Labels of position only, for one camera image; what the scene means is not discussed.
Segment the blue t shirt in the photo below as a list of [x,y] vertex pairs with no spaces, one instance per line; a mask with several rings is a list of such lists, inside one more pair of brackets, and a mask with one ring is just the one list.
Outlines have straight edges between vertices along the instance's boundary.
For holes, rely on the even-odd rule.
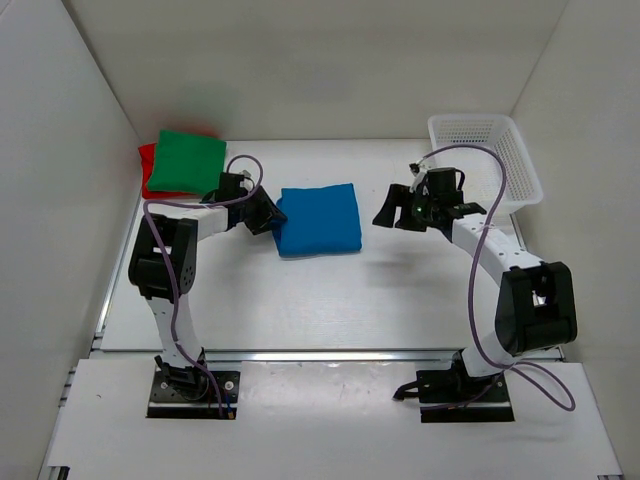
[[276,206],[287,217],[273,233],[281,257],[342,255],[362,249],[359,206],[352,183],[283,188]]

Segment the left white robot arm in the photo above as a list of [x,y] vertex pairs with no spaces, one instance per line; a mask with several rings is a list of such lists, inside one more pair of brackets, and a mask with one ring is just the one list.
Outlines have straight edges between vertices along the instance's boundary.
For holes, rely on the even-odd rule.
[[253,235],[287,221],[264,188],[246,173],[222,173],[218,188],[200,202],[149,200],[128,267],[128,277],[155,319],[162,354],[155,358],[166,384],[189,401],[208,393],[221,397],[197,339],[188,295],[195,283],[198,243],[239,224]]

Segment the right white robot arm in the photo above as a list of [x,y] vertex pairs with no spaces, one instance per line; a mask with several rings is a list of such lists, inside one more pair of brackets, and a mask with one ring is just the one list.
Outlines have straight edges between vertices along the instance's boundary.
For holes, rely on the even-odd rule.
[[[411,186],[392,184],[373,223],[379,227],[440,231],[472,258],[467,290],[471,346],[456,352],[451,365],[432,377],[421,375],[400,387],[398,401],[443,390],[455,406],[481,397],[524,356],[573,342],[578,333],[572,274],[562,262],[546,262],[522,250],[493,226],[492,209],[464,199],[462,171],[447,167],[416,175]],[[484,270],[499,288],[486,335],[475,317],[475,281]]]

